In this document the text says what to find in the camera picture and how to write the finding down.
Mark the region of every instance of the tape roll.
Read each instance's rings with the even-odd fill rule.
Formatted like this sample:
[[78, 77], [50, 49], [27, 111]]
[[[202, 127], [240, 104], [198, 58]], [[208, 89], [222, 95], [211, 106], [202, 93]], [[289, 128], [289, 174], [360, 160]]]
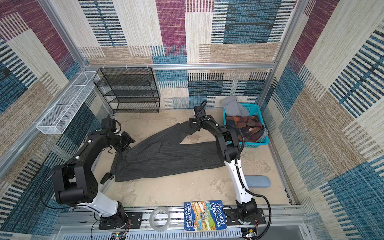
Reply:
[[[157, 227], [155, 226], [155, 216], [159, 213], [166, 213], [167, 216], [168, 216], [168, 219], [167, 219], [167, 223], [164, 225], [164, 226], [161, 226], [161, 227]], [[165, 207], [157, 207], [155, 208], [152, 212], [151, 212], [151, 215], [149, 216], [149, 224], [151, 225], [152, 229], [153, 230], [156, 230], [158, 232], [164, 232], [165, 230], [167, 230], [170, 226], [170, 213], [168, 211], [168, 209], [166, 209]]]

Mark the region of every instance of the metal mesh shelf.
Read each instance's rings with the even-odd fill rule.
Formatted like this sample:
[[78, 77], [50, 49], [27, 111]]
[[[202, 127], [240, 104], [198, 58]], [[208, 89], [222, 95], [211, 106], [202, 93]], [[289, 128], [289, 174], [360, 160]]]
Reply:
[[160, 97], [151, 68], [100, 68], [99, 88], [114, 113], [159, 112]]
[[44, 134], [62, 134], [99, 80], [95, 71], [82, 72], [36, 126]]

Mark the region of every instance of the white mesh wall basket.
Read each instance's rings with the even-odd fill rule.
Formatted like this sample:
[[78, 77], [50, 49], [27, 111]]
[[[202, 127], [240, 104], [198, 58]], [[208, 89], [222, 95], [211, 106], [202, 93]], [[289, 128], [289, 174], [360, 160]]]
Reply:
[[99, 80], [95, 71], [79, 74], [64, 94], [36, 126], [44, 134], [62, 134]]

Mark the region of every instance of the black mounting plate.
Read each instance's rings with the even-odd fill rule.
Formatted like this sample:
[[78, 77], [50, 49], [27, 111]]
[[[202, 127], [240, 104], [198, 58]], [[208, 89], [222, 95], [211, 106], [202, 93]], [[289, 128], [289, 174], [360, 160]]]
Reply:
[[[141, 219], [142, 219], [142, 212], [126, 212], [128, 215], [128, 219], [131, 220], [131, 228], [130, 229], [137, 229], [141, 226]], [[110, 230], [115, 229], [113, 226], [107, 226], [105, 223], [100, 222], [99, 224], [99, 230]]]
[[[224, 209], [224, 213], [226, 215], [225, 220], [227, 222], [227, 226], [242, 225], [238, 221], [236, 209]], [[257, 214], [255, 215], [255, 218], [259, 221], [259, 224], [265, 224], [265, 216], [263, 213], [263, 209], [261, 208], [257, 209]], [[255, 225], [255, 224], [256, 224], [255, 220], [252, 220], [250, 223], [250, 225]]]

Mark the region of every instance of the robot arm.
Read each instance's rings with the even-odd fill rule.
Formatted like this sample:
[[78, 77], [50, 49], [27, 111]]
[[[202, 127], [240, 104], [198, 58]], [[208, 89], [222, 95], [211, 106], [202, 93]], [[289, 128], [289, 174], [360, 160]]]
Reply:
[[124, 207], [99, 191], [98, 182], [91, 171], [93, 162], [104, 149], [114, 147], [116, 151], [123, 151], [135, 142], [128, 133], [119, 134], [120, 131], [115, 131], [116, 121], [103, 119], [102, 127], [87, 136], [74, 157], [52, 169], [52, 180], [59, 204], [84, 207], [97, 213], [103, 222], [120, 228], [126, 223]]
[[248, 189], [247, 182], [241, 167], [239, 145], [234, 128], [220, 126], [211, 115], [204, 110], [204, 102], [194, 107], [195, 117], [190, 118], [190, 126], [195, 126], [199, 131], [201, 128], [208, 130], [216, 138], [217, 154], [220, 160], [225, 162], [235, 186], [236, 204], [239, 221], [249, 223], [257, 214], [257, 204]]

